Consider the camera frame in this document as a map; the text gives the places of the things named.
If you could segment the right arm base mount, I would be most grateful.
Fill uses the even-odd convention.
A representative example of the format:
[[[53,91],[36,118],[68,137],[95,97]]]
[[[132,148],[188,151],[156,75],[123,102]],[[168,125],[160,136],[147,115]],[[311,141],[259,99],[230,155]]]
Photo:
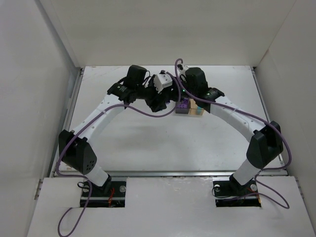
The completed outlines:
[[[236,186],[229,180],[213,181],[212,195],[216,207],[261,207],[256,182]]]

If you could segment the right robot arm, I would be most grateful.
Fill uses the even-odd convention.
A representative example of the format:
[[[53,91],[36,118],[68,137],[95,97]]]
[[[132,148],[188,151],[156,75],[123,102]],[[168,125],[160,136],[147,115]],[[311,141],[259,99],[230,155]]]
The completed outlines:
[[[279,136],[280,125],[274,121],[263,122],[246,114],[222,91],[208,86],[201,68],[188,68],[178,64],[175,74],[198,106],[228,123],[249,142],[245,161],[230,176],[233,189],[244,188],[255,175],[283,152],[283,143]]]

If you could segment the purple printed lego brick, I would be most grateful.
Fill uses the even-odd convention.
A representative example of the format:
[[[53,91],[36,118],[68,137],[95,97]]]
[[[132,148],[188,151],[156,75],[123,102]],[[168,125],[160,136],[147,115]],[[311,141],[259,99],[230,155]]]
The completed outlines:
[[[181,101],[181,109],[189,109],[190,108],[190,100],[189,99],[184,99]]]

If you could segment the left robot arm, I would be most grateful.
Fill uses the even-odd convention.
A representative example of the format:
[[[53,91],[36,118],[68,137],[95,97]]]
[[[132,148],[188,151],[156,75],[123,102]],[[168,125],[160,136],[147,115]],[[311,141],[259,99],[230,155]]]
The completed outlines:
[[[104,189],[111,182],[111,176],[97,162],[93,150],[95,140],[106,126],[125,109],[131,109],[142,115],[159,118],[157,112],[166,109],[171,100],[181,98],[181,89],[171,75],[162,72],[150,76],[142,66],[131,65],[125,77],[114,83],[96,109],[71,131],[63,130],[58,137],[60,164],[70,166],[79,177],[90,185]]]

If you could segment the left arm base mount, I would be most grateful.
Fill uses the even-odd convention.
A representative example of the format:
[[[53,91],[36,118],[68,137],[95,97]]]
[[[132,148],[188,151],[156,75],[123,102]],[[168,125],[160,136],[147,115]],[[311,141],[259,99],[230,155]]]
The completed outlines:
[[[88,208],[123,208],[125,207],[126,180],[114,180],[107,192],[92,184]]]

